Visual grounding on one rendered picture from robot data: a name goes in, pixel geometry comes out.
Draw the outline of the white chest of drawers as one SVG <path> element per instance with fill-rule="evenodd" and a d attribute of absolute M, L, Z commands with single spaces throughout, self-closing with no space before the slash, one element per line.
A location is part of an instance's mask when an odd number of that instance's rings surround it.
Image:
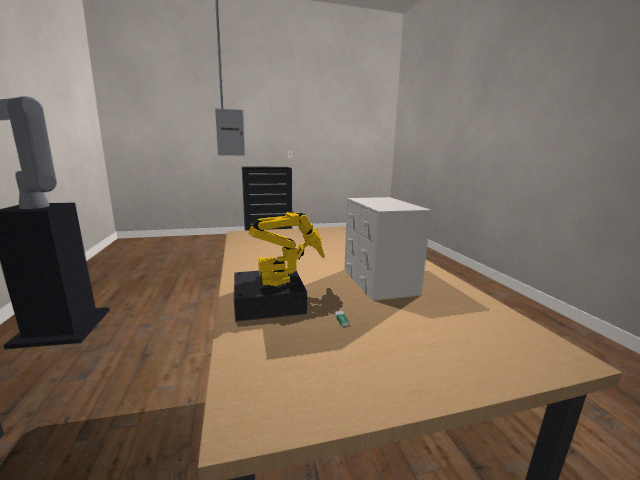
<path fill-rule="evenodd" d="M 346 236 L 347 226 L 350 226 L 359 232 L 359 245 L 361 235 L 376 243 L 372 270 L 359 258 L 359 246 L 356 256 L 346 247 L 345 242 L 345 260 L 348 249 L 358 258 L 358 264 L 361 261 L 374 272 L 372 298 L 357 283 L 358 265 L 357 281 L 346 271 L 345 266 L 344 270 L 372 301 L 422 295 L 431 210 L 384 197 L 347 198 L 347 211 L 349 201 L 361 205 L 360 226 L 362 208 L 378 213 L 376 241 L 360 232 L 360 227 L 357 230 L 349 225 L 346 217 Z"/>

